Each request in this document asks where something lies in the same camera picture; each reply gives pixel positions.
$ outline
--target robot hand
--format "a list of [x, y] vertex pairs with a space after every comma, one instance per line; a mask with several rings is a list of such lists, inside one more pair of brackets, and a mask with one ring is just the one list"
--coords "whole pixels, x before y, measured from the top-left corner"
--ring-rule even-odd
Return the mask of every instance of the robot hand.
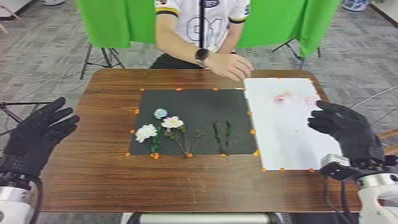
[[66, 99], [59, 98], [30, 115], [11, 133], [0, 160], [0, 171], [37, 178], [53, 148], [77, 129], [78, 116], [61, 121], [73, 109], [59, 110]]
[[322, 111], [311, 113], [309, 127], [338, 140], [343, 156], [350, 159], [354, 166], [380, 163], [384, 161], [382, 145], [366, 117], [338, 104], [318, 101], [316, 106]]

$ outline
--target black board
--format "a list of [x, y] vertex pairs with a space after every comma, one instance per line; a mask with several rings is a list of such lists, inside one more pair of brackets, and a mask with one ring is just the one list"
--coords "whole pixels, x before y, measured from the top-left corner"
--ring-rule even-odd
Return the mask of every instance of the black board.
[[[160, 125], [162, 120], [155, 118], [155, 110], [162, 108], [169, 116], [178, 116], [185, 122], [188, 139], [196, 140], [196, 131], [204, 133], [197, 141], [194, 154], [220, 154], [220, 144], [215, 138], [213, 123], [217, 122], [222, 145], [226, 145], [226, 130], [231, 124], [229, 147], [222, 147], [226, 154], [252, 154], [256, 151], [256, 140], [251, 134], [251, 116], [242, 90], [148, 90], [142, 93], [140, 113], [135, 119], [135, 130], [142, 125]], [[148, 155], [151, 140], [144, 143], [132, 139], [132, 154]], [[171, 139], [160, 138], [160, 154], [183, 155], [180, 147]]]

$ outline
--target man's hand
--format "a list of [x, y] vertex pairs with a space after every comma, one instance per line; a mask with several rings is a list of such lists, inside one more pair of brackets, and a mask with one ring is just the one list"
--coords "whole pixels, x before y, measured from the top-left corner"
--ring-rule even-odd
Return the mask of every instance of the man's hand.
[[252, 64], [236, 54], [217, 54], [210, 52], [204, 65], [219, 76], [231, 78], [235, 81], [242, 81], [251, 77], [254, 70]]
[[384, 161], [380, 140], [373, 133], [366, 117], [345, 106], [316, 102], [322, 111], [313, 111], [309, 127], [329, 134], [339, 142], [343, 156], [354, 164]]
[[0, 160], [0, 171], [39, 177], [53, 148], [77, 130], [78, 116], [61, 121], [73, 109], [59, 110], [66, 99], [59, 98], [29, 116], [11, 133]]

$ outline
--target jersey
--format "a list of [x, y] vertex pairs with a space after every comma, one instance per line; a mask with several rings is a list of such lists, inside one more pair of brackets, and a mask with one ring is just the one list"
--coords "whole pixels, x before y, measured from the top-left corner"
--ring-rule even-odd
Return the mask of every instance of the jersey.
[[[251, 0], [204, 0], [204, 48], [217, 52], [228, 37], [229, 23], [244, 23]], [[185, 41], [199, 46], [201, 0], [156, 0], [156, 14], [178, 17], [176, 33]]]

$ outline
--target artificial flower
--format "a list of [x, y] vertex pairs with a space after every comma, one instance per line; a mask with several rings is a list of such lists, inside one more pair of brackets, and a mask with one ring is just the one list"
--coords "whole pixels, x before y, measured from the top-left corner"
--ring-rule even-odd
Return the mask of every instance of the artificial flower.
[[167, 117], [162, 123], [162, 126], [171, 129], [171, 128], [180, 128], [183, 126], [183, 121], [180, 120], [180, 117]]
[[146, 139], [155, 137], [156, 135], [158, 135], [158, 131], [153, 124], [144, 125], [135, 133], [139, 143], [142, 143]]
[[167, 116], [167, 110], [158, 108], [155, 111], [155, 117], [156, 119], [162, 119]]

